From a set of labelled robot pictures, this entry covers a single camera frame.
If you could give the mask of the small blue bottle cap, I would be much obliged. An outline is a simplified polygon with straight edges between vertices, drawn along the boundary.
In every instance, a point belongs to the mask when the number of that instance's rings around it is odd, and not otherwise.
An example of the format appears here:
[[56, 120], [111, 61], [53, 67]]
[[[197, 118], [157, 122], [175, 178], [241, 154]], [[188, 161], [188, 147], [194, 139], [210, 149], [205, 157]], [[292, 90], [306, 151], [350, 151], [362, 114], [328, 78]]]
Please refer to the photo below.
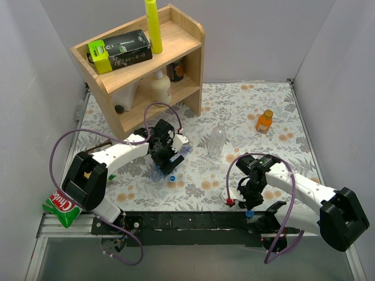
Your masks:
[[247, 210], [247, 211], [245, 212], [245, 215], [246, 215], [247, 218], [253, 218], [253, 216], [254, 216], [254, 211], [252, 211], [252, 210]]

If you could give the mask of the blue label water bottle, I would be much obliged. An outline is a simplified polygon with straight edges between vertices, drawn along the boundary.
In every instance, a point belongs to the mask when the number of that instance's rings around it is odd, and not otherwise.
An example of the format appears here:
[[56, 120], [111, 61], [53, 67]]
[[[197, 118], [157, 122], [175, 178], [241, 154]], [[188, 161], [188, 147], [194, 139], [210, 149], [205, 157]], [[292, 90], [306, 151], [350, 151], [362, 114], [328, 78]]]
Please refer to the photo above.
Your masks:
[[166, 162], [161, 165], [153, 164], [149, 169], [149, 178], [153, 182], [159, 182], [165, 177], [168, 177], [172, 172], [185, 160], [186, 156], [192, 152], [192, 145], [183, 146], [182, 149], [171, 156]]

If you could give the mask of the orange juice bottle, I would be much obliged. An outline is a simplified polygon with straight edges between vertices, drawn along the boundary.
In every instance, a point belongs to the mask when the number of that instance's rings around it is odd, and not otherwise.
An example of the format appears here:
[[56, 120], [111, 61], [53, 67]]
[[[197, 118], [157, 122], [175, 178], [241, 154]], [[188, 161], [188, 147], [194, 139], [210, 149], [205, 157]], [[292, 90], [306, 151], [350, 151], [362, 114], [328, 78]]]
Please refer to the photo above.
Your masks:
[[272, 118], [267, 118], [264, 113], [259, 117], [255, 126], [259, 133], [267, 133], [272, 125]]

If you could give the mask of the orange bottle cap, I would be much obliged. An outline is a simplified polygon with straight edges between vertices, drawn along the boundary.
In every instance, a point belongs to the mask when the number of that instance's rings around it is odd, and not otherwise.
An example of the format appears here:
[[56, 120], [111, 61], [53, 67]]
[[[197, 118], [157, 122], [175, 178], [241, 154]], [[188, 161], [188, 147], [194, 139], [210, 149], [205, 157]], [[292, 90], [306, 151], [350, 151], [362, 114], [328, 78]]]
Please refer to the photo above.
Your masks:
[[264, 116], [266, 116], [267, 118], [272, 118], [273, 114], [274, 113], [269, 109], [264, 111]]

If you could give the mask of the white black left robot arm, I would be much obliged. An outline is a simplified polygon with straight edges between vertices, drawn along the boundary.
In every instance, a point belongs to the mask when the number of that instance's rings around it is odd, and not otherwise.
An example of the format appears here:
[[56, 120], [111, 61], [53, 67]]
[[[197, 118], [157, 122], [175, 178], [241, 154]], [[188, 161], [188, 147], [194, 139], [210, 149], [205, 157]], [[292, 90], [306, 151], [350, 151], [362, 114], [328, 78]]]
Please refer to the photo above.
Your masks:
[[155, 176], [168, 176], [184, 157], [180, 150], [189, 144], [186, 136], [161, 119], [147, 130], [137, 129], [123, 143], [88, 154], [75, 155], [62, 183], [62, 190], [85, 211], [104, 219], [105, 228], [119, 234], [125, 226], [121, 209], [106, 195], [108, 177], [127, 163], [150, 155], [156, 165]]

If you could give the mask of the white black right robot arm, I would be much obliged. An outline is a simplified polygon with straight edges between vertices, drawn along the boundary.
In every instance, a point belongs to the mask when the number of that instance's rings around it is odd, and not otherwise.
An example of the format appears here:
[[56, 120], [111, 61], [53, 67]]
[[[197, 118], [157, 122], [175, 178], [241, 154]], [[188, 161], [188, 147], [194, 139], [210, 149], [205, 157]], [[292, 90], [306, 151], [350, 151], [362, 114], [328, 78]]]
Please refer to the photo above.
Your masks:
[[295, 228], [319, 235], [333, 249], [346, 251], [370, 226], [351, 189], [340, 190], [294, 173], [287, 162], [263, 153], [246, 153], [234, 162], [244, 174], [237, 187], [227, 186], [221, 197], [228, 205], [250, 211], [263, 203], [266, 186], [291, 196], [277, 201], [252, 223], [255, 232], [280, 232]]

